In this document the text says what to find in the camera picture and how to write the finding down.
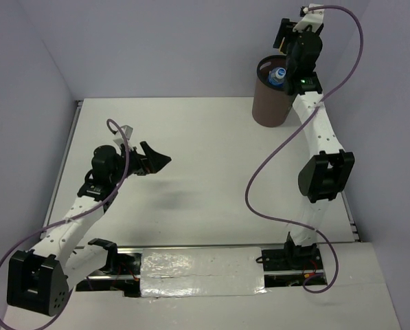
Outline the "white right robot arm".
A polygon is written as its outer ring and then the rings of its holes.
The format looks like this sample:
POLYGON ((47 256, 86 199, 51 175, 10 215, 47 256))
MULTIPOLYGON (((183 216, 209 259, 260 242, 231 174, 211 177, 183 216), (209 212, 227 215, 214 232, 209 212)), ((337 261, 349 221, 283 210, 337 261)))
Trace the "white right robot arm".
POLYGON ((317 260, 317 230, 326 210, 345 188, 355 163, 336 138, 323 103, 321 83, 315 72, 322 50, 321 21, 282 19, 274 47, 286 56, 284 91, 304 125, 309 160, 300 170, 297 183, 303 197, 301 214, 288 233, 284 249, 272 257, 282 270, 307 270, 317 260))

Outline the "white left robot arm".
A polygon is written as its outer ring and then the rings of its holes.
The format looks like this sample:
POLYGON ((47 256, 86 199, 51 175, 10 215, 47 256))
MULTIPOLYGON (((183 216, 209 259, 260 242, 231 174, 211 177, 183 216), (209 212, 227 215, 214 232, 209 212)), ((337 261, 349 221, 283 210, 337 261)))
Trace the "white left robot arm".
POLYGON ((110 145, 93 152, 86 174, 65 222, 53 228, 28 251, 15 252, 9 261, 7 302, 9 305, 55 316, 64 308, 71 290, 91 272, 111 274, 119 267, 117 244, 104 239, 90 240, 75 251, 83 236, 100 220, 117 196, 117 186, 130 175, 158 173, 171 162, 141 142, 135 148, 110 145))

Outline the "blue label bottle horizontal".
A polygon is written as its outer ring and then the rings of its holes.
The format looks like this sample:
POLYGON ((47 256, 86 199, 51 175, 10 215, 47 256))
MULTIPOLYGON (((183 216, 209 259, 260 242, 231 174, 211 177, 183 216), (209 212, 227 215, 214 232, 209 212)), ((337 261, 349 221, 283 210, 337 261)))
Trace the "blue label bottle horizontal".
POLYGON ((268 82, 276 87, 281 87, 284 84, 286 77, 286 69, 283 67, 276 67, 269 72, 268 82))

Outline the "orange cap clear bottle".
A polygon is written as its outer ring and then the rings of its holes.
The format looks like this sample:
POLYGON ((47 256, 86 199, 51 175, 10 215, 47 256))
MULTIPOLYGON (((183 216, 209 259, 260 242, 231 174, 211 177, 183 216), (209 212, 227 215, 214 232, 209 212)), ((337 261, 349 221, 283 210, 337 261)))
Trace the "orange cap clear bottle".
POLYGON ((284 44, 285 44, 285 38, 283 38, 283 39, 281 40, 280 46, 279 46, 279 48, 278 48, 278 50, 279 50, 281 53, 283 53, 283 54, 286 53, 284 44))

